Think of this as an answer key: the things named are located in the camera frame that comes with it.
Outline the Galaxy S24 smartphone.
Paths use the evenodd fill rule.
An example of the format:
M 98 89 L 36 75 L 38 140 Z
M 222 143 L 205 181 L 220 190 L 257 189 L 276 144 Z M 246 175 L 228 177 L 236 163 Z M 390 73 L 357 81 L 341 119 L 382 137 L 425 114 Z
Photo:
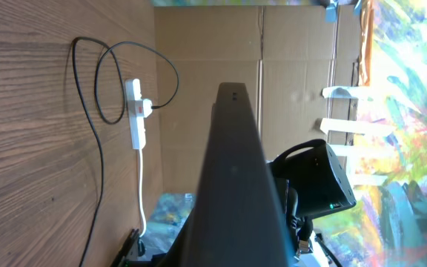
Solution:
M 219 86 L 195 206 L 160 264 L 294 264 L 279 197 L 242 83 Z

